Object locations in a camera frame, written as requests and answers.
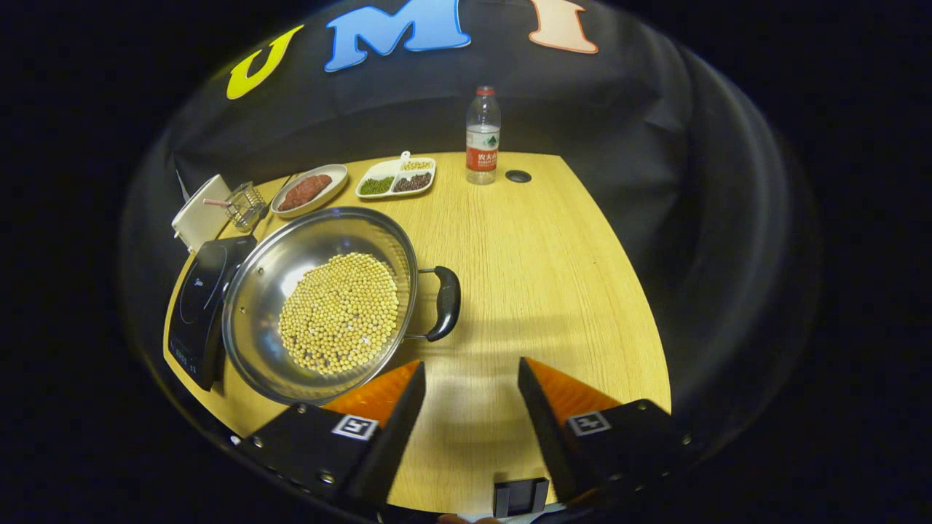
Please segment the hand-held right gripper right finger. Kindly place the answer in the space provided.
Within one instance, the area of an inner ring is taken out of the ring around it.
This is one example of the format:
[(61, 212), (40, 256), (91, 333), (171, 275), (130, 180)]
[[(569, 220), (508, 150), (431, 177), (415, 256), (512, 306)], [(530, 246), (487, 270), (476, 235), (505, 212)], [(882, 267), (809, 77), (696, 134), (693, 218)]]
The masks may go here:
[(517, 385), (560, 503), (631, 499), (692, 463), (692, 432), (653, 401), (618, 401), (529, 357)]

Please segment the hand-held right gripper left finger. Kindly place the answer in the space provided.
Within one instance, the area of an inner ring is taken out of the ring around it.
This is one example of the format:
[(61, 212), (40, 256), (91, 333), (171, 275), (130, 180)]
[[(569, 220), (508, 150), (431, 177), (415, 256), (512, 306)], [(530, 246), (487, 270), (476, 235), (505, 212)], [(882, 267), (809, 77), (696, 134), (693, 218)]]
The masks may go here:
[(322, 407), (296, 402), (237, 438), (237, 452), (314, 499), (378, 507), (392, 490), (425, 392), (425, 365), (410, 361)]

